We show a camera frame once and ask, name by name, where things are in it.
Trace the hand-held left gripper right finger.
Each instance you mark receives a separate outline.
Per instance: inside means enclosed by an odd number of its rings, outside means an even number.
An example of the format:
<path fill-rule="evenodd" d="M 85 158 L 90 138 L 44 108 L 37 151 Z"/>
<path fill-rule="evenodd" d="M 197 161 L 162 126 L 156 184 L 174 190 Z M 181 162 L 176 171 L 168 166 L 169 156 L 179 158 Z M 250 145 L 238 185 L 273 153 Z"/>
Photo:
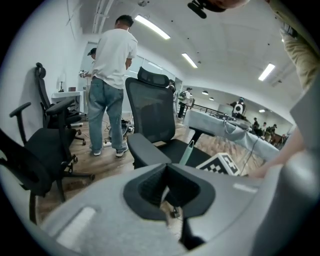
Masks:
<path fill-rule="evenodd" d="M 182 251 L 166 256 L 264 256 L 255 213 L 262 179 L 168 164 L 166 180 L 183 211 Z"/>

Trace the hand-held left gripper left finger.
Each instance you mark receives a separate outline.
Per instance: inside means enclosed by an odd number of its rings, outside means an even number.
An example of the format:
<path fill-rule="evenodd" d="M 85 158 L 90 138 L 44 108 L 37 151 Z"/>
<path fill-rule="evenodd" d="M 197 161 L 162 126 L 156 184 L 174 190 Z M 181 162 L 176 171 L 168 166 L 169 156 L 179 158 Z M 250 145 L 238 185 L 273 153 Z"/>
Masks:
<path fill-rule="evenodd" d="M 124 199 L 125 185 L 151 169 L 142 167 L 95 182 L 52 211 L 41 229 L 80 256 L 184 254 L 165 220 L 141 218 Z"/>

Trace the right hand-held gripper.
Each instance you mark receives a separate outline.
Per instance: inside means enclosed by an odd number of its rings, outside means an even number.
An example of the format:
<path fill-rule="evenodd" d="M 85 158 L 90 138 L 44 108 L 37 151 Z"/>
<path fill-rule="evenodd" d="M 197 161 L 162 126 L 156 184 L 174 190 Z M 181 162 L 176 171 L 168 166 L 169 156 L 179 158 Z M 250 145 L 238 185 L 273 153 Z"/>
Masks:
<path fill-rule="evenodd" d="M 196 168 L 216 174 L 224 174 L 230 176 L 240 175 L 240 169 L 231 158 L 231 156 L 226 152 L 215 154 L 208 160 L 199 164 Z"/>

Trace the person's right forearm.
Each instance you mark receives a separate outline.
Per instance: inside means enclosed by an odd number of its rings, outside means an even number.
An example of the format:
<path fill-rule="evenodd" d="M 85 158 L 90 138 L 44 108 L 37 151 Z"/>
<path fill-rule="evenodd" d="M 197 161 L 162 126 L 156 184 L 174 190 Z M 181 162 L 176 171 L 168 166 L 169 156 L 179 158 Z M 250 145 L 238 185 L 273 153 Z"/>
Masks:
<path fill-rule="evenodd" d="M 293 155 L 304 151 L 305 148 L 303 136 L 299 128 L 296 126 L 284 147 L 279 151 L 278 155 L 274 159 L 266 162 L 257 170 L 250 173 L 249 177 L 264 178 L 270 168 L 276 165 L 284 165 Z"/>

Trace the table with light blue cloth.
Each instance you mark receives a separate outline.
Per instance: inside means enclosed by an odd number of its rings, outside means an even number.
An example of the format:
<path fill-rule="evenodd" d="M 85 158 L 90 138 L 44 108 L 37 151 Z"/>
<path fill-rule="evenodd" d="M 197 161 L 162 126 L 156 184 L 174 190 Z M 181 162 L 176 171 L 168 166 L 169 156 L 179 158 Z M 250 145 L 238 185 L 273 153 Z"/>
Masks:
<path fill-rule="evenodd" d="M 188 129 L 200 131 L 201 134 L 228 139 L 229 141 L 252 151 L 265 161 L 272 160 L 279 153 L 279 150 L 276 147 L 265 140 L 262 140 L 262 138 L 225 120 L 218 119 L 205 113 L 187 110 L 183 124 Z"/>

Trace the black railing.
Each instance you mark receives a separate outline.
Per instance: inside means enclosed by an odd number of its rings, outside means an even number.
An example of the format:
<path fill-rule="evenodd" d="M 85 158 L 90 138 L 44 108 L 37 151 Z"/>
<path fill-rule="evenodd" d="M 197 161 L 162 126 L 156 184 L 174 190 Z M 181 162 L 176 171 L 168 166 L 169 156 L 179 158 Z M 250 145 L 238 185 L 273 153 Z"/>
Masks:
<path fill-rule="evenodd" d="M 200 112 L 200 113 L 207 114 L 209 116 L 224 115 L 223 112 L 220 112 L 218 110 L 214 110 L 212 108 L 208 108 L 208 107 L 205 107 L 205 106 L 201 106 L 201 105 L 198 105 L 198 104 L 192 105 L 190 107 L 190 109 L 194 110 L 194 111 L 197 111 L 197 112 Z"/>

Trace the black mesh office chair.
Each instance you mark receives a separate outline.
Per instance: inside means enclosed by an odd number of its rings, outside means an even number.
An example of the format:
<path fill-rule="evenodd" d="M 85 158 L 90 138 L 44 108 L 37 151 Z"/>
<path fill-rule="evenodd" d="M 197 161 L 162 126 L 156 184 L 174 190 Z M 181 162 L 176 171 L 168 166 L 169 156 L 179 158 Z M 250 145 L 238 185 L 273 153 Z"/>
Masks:
<path fill-rule="evenodd" d="M 188 144 L 175 139 L 173 93 L 169 78 L 140 67 L 137 77 L 125 80 L 134 133 L 127 137 L 135 169 L 156 163 L 178 164 Z"/>

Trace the long ceiling light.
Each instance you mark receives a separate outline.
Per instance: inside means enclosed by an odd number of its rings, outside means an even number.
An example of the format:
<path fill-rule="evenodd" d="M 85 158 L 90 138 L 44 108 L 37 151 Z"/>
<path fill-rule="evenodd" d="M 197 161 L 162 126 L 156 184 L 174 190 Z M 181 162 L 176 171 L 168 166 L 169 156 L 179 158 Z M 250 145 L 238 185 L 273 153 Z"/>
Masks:
<path fill-rule="evenodd" d="M 198 68 L 198 66 L 195 64 L 195 62 L 189 57 L 189 55 L 187 53 L 182 53 L 181 54 L 184 59 L 195 69 Z"/>
<path fill-rule="evenodd" d="M 261 75 L 258 77 L 258 80 L 264 81 L 274 69 L 275 69 L 275 65 L 272 63 L 269 63 L 267 67 L 264 69 L 264 71 L 261 73 Z"/>
<path fill-rule="evenodd" d="M 141 15 L 137 15 L 134 18 L 135 21 L 143 24 L 144 26 L 148 27 L 149 29 L 151 29 L 153 32 L 155 32 L 156 34 L 158 34 L 160 37 L 162 37 L 164 40 L 169 40 L 171 37 L 164 32 L 162 29 L 160 29 L 158 26 L 156 26 L 154 23 L 152 23 L 151 21 L 149 21 L 148 19 L 144 18 Z"/>

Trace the white desk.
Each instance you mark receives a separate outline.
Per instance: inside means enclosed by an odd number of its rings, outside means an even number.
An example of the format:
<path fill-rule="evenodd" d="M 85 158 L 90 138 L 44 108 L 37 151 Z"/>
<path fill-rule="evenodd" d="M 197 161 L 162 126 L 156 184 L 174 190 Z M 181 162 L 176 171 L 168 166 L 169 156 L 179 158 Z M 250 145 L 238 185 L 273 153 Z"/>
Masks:
<path fill-rule="evenodd" d="M 83 91 L 65 91 L 55 92 L 51 95 L 51 103 L 57 104 L 65 99 L 74 100 L 68 110 L 72 113 L 79 113 L 81 116 L 85 116 L 85 95 Z"/>

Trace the beige shirt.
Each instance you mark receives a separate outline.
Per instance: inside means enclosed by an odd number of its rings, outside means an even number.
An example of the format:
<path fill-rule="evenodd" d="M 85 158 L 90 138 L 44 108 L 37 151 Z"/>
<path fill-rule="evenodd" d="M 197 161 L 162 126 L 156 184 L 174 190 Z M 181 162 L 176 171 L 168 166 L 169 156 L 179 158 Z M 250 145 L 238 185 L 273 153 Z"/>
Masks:
<path fill-rule="evenodd" d="M 302 89 L 306 92 L 320 71 L 320 48 L 284 0 L 269 0 L 269 6 L 282 22 L 280 35 L 284 49 L 295 65 Z"/>

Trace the white ceiling pipe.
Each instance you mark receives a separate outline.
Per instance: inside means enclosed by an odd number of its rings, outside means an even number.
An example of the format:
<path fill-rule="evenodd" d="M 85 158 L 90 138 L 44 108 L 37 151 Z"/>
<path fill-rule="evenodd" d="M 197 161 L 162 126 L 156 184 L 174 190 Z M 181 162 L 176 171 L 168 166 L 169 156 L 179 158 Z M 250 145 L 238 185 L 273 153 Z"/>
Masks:
<path fill-rule="evenodd" d="M 93 34 L 100 34 L 102 32 L 105 21 L 109 18 L 108 14 L 113 2 L 114 0 L 98 0 L 93 18 Z"/>

